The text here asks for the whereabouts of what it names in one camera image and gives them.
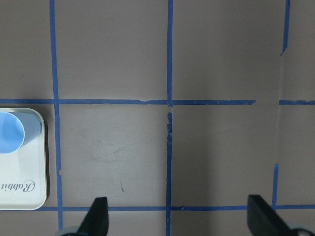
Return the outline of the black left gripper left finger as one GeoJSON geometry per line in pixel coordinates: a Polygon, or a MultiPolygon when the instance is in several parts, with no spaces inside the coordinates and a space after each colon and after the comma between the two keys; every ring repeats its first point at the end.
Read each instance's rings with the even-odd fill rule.
{"type": "Polygon", "coordinates": [[[98,197],[93,201],[86,217],[81,223],[77,236],[106,236],[109,230],[108,201],[98,197]]]}

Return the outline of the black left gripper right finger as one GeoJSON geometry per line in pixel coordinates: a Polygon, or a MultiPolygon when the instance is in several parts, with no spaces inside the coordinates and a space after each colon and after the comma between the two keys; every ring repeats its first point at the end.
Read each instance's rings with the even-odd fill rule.
{"type": "Polygon", "coordinates": [[[260,195],[248,195],[247,226],[252,236],[289,236],[291,232],[260,195]]]}

